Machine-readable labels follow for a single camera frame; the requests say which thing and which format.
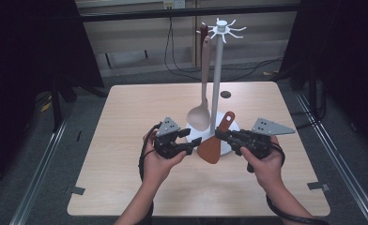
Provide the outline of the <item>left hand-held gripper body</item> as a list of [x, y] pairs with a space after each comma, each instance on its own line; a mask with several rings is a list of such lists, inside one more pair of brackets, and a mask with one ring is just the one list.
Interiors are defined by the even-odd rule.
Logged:
[[173, 158], [179, 154], [176, 150], [178, 146], [176, 139], [180, 130], [180, 126], [169, 116], [161, 122], [154, 141], [154, 149], [161, 157]]

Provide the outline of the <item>black metal stand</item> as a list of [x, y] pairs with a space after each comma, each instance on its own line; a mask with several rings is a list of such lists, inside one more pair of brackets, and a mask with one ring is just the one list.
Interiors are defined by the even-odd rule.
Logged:
[[59, 97], [62, 97], [66, 102], [74, 102], [77, 99], [77, 95], [75, 94], [73, 87], [80, 87], [99, 98], [107, 97], [106, 93], [85, 82], [80, 82], [72, 76], [58, 74], [53, 75], [50, 82], [50, 92], [54, 113], [53, 132], [56, 132], [62, 126], [63, 122]]
[[326, 98], [324, 90], [317, 89], [318, 76], [316, 68], [313, 64], [310, 65], [309, 74], [309, 112], [315, 122], [320, 121], [326, 111]]

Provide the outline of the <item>white wall socket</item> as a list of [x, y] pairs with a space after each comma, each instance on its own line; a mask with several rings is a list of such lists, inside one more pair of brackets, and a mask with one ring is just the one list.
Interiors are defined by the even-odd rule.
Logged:
[[185, 7], [185, 0], [163, 0], [164, 9], [183, 9]]

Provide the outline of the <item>black curtain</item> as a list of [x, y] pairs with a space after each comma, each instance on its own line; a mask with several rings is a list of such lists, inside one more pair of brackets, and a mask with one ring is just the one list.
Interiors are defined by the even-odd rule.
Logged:
[[300, 0], [281, 71], [320, 78], [368, 139], [368, 0]]
[[75, 0], [0, 0], [0, 177], [42, 92], [74, 100], [73, 86], [102, 87]]

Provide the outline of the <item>person's right hand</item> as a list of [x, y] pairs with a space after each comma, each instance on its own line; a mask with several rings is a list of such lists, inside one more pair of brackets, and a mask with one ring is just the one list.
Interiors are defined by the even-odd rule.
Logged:
[[249, 149], [241, 147], [240, 151], [245, 159], [253, 166], [258, 184], [266, 191], [272, 192], [284, 186], [281, 177], [282, 155], [272, 148], [270, 155], [259, 159]]

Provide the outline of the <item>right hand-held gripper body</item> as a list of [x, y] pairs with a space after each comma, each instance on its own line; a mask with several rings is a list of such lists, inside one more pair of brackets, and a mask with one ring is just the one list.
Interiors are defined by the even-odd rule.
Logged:
[[265, 118], [258, 118], [251, 130], [234, 130], [233, 138], [241, 140], [242, 147], [246, 147], [254, 156], [262, 159], [270, 155], [272, 148], [279, 153], [283, 152], [279, 144], [271, 141], [271, 136], [292, 134], [295, 132], [291, 127], [286, 127]]

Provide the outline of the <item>wooden spatula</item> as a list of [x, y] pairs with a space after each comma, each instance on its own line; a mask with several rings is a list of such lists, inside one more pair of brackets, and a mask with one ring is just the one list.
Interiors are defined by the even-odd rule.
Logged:
[[215, 129], [215, 134], [202, 142], [197, 148], [197, 154], [200, 158], [210, 164], [216, 164], [221, 157], [221, 140], [216, 137], [218, 132], [225, 133], [233, 121], [235, 120], [235, 114], [233, 112], [227, 112], [220, 124]]

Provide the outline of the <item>person's left hand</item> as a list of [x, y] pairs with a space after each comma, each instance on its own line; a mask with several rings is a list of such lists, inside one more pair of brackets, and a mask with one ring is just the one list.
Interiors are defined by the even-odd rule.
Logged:
[[179, 164], [186, 156], [185, 152], [181, 152], [170, 159], [161, 157], [153, 147], [155, 139], [156, 130], [145, 135], [146, 147], [144, 150], [143, 184], [149, 188], [158, 188], [167, 178], [172, 168]]

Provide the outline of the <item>white utensil rack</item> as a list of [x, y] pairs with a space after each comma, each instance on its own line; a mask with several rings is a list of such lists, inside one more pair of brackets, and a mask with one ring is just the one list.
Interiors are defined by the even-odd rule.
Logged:
[[217, 39], [216, 42], [216, 59], [215, 59], [215, 67], [214, 67], [214, 76], [213, 76], [213, 89], [212, 89], [212, 103], [210, 112], [210, 124], [207, 130], [199, 131], [201, 134], [205, 134], [207, 131], [209, 132], [208, 138], [215, 134], [215, 129], [222, 121], [224, 114], [218, 112], [219, 105], [219, 94], [220, 94], [220, 82], [221, 82], [221, 74], [222, 74], [222, 55], [223, 55], [223, 47], [226, 43], [225, 36], [231, 36], [233, 38], [241, 38], [241, 36], [237, 36], [233, 34], [233, 31], [243, 31], [242, 28], [232, 28], [232, 25], [236, 21], [233, 20], [231, 23], [228, 23], [225, 20], [221, 20], [219, 18], [216, 19], [216, 23], [208, 28], [208, 36], [210, 37], [210, 42], [213, 38]]

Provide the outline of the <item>black horizontal metal bar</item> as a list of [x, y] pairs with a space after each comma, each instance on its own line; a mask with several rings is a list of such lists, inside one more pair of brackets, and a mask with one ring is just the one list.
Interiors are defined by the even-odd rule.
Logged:
[[248, 13], [273, 13], [290, 12], [300, 9], [300, 4], [282, 4], [282, 5], [261, 5], [245, 7], [201, 7], [187, 9], [161, 9], [134, 12], [119, 13], [91, 13], [82, 14], [79, 20], [84, 23], [107, 22], [123, 20], [142, 20], [159, 18], [177, 18], [191, 16], [210, 16], [227, 14], [248, 14]]

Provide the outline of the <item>metal floor rail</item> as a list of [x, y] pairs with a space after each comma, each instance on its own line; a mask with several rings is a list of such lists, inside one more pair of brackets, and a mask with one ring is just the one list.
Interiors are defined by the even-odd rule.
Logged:
[[364, 188], [345, 162], [345, 159], [341, 155], [329, 133], [326, 131], [322, 122], [317, 120], [311, 113], [311, 104], [308, 99], [303, 94], [297, 94], [297, 99], [303, 112], [307, 115], [316, 135], [324, 145], [331, 161], [336, 167], [338, 173], [341, 175], [347, 189], [368, 222], [368, 194], [365, 192]]
[[9, 225], [25, 225], [33, 205], [39, 194], [41, 185], [49, 170], [50, 164], [53, 160], [54, 153], [60, 143], [60, 140], [65, 132], [67, 125], [67, 118], [63, 119], [57, 129], [53, 132], [53, 135], [46, 147], [46, 150], [42, 156], [42, 159], [35, 171], [35, 174], [24, 193]]

